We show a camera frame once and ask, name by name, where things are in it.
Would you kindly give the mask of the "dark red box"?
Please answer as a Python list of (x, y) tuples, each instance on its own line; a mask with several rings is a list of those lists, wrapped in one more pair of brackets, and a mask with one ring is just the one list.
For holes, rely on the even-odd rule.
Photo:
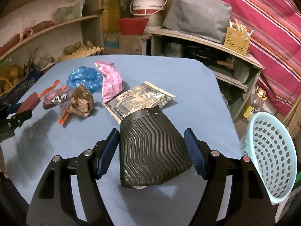
[(40, 103), (40, 98), (36, 92), (33, 92), (19, 107), (16, 114), (20, 114), (24, 111), (33, 111), (35, 107)]

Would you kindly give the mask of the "black ribbed rubber piece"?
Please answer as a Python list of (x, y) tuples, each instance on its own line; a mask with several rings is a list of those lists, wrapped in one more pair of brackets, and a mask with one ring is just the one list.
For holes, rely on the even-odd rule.
[(120, 183), (162, 185), (192, 166), (184, 138), (158, 108), (128, 115), (120, 124)]

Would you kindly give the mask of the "brown paper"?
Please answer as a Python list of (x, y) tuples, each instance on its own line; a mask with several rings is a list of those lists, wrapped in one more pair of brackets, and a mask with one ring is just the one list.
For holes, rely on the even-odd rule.
[(80, 85), (71, 92), (70, 104), (66, 108), (66, 112), (68, 114), (75, 114), (82, 118), (86, 118), (90, 115), (93, 109), (93, 95), (84, 85)]

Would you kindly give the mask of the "dark red candy wrapper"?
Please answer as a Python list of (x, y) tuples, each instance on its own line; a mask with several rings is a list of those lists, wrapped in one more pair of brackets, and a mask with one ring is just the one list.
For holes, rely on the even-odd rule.
[(55, 80), (50, 87), (44, 89), (40, 92), (40, 94), (38, 94), (38, 98), (42, 101), (42, 108), (44, 110), (49, 110), (56, 106), (60, 106), (62, 108), (58, 124), (63, 125), (69, 115), (69, 113), (64, 109), (64, 104), (69, 100), (68, 87), (62, 84), (60, 80)]

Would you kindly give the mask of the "pink plastic packet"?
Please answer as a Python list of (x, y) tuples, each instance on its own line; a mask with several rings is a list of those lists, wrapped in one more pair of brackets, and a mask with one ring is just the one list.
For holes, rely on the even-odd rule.
[(103, 77), (102, 98), (103, 102), (107, 103), (123, 91), (122, 75), (115, 69), (114, 63), (96, 60), (95, 67)]

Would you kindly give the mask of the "silver printed snack bag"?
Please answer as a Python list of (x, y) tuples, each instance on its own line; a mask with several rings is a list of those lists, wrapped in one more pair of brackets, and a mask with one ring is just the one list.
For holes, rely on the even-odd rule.
[(145, 81), (143, 84), (129, 89), (112, 98), (103, 106), (118, 124), (130, 114), (148, 108), (164, 107), (176, 96)]

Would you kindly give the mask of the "blue plastic bag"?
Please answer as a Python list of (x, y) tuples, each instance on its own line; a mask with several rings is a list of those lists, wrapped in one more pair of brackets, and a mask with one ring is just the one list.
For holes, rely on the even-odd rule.
[(76, 89), (80, 85), (85, 86), (91, 93), (102, 88), (103, 77), (95, 68), (81, 66), (71, 72), (66, 85), (68, 89)]

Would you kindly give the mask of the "dark blue plastic crate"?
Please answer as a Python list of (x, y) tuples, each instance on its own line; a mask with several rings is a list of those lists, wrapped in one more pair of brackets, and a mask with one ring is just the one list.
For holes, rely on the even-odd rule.
[(35, 67), (32, 67), (26, 77), (15, 86), (1, 76), (1, 81), (5, 81), (10, 85), (10, 89), (1, 94), (1, 107), (16, 104), (38, 79), (39, 74)]

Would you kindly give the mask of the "blue table cloth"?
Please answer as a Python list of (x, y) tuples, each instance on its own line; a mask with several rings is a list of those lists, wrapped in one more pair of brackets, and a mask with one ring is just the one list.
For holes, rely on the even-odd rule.
[[(221, 96), (213, 71), (203, 63), (184, 58), (107, 55), (59, 63), (30, 89), (40, 92), (55, 80), (66, 82), (78, 67), (93, 67), (97, 60), (113, 63), (122, 74), (124, 89), (144, 82), (175, 95), (162, 112), (183, 135), (191, 128), (198, 140), (226, 157), (242, 155), (230, 112)], [(33, 110), (31, 119), (15, 136), (1, 143), (9, 178), (27, 202), (55, 155), (76, 157), (105, 139), (112, 129), (122, 139), (133, 137), (133, 129), (119, 124), (103, 106), (101, 93), (93, 95), (95, 110), (87, 118), (70, 117), (58, 123), (61, 110)], [(107, 173), (97, 182), (109, 215), (115, 225), (188, 225), (203, 195), (206, 181), (190, 168), (176, 178), (143, 189), (123, 188), (120, 182), (119, 153), (115, 153)]]

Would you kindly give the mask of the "clear plastic bottle yellow cap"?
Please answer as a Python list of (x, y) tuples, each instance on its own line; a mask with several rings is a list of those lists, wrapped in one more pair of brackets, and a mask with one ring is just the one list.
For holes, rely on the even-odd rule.
[(250, 96), (241, 111), (241, 120), (248, 123), (255, 114), (261, 111), (266, 100), (266, 91), (257, 87), (256, 92)]

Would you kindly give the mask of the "low wooden cabinet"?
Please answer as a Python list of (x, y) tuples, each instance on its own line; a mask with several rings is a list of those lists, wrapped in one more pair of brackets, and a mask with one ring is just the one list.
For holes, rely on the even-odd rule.
[[(264, 66), (250, 53), (241, 55), (222, 44), (169, 29), (151, 29), (151, 55), (167, 56), (168, 48), (175, 48), (180, 57), (195, 59), (213, 71), (228, 100), (228, 109), (235, 121), (256, 85)], [(249, 74), (245, 82), (234, 77), (238, 66), (245, 66)]]

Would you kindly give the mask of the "potato on egg tray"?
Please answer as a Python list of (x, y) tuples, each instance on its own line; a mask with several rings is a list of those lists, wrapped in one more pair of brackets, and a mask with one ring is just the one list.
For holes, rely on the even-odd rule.
[(80, 41), (77, 42), (77, 43), (75, 43), (74, 45), (70, 45), (70, 46), (64, 48), (63, 54), (64, 54), (64, 55), (71, 55), (71, 54), (74, 53), (76, 50), (78, 50), (78, 49), (80, 48), (81, 45), (82, 45), (82, 44), (81, 44)]

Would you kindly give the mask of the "yellow egg tray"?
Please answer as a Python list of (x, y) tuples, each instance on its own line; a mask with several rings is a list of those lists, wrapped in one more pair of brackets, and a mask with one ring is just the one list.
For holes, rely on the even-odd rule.
[(87, 48), (86, 46), (81, 46), (78, 50), (74, 51), (71, 55), (62, 55), (58, 57), (58, 62), (63, 62), (66, 60), (85, 58), (95, 55), (100, 55), (104, 52), (103, 47), (93, 47)]

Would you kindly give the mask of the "cardboard box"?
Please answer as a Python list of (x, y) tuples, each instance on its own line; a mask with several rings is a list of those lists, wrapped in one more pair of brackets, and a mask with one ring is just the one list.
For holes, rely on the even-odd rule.
[(105, 55), (147, 55), (147, 44), (151, 41), (151, 34), (122, 35), (104, 34)]

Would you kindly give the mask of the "red plastic bowl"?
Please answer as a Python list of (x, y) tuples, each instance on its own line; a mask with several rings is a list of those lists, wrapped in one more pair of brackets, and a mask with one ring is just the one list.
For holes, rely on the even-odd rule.
[(122, 18), (119, 19), (118, 25), (122, 35), (134, 36), (142, 35), (144, 29), (148, 23), (148, 18), (146, 17), (135, 17), (135, 18)]

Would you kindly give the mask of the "yellow oil bottle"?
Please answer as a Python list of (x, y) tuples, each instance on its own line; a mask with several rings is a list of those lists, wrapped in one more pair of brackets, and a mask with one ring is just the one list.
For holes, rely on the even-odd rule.
[(115, 34), (120, 31), (118, 20), (120, 19), (119, 0), (101, 0), (101, 21), (104, 34)]

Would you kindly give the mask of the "clear plastic container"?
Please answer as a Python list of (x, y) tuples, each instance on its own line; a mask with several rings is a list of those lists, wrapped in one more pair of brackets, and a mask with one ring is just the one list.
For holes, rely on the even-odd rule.
[(61, 6), (54, 12), (55, 24), (61, 24), (66, 21), (82, 17), (83, 3), (71, 3), (67, 6)]

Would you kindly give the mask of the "grey fabric cover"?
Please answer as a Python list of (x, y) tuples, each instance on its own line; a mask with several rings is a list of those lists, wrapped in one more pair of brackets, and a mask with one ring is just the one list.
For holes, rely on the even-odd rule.
[(221, 0), (174, 0), (163, 27), (223, 44), (231, 15)]

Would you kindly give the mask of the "white plastic bucket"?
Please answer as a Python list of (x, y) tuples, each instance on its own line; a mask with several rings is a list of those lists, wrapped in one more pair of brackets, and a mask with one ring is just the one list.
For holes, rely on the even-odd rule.
[(164, 10), (167, 0), (131, 0), (130, 12), (134, 16), (154, 15)]

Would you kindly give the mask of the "striped pink curtain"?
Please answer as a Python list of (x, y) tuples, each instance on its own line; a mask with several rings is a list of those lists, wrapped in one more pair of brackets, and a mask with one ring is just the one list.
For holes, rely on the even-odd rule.
[(264, 66), (259, 85), (281, 115), (300, 96), (300, 11), (293, 0), (221, 0), (252, 32), (249, 50)]

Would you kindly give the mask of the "wooden wall shelf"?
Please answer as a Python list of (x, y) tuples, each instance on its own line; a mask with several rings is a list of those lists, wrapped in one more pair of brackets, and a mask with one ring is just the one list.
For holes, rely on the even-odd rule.
[[(83, 3), (82, 17), (55, 24), (61, 6)], [(26, 61), (35, 49), (54, 57), (75, 42), (103, 46), (101, 0), (10, 0), (1, 13), (1, 63)]]

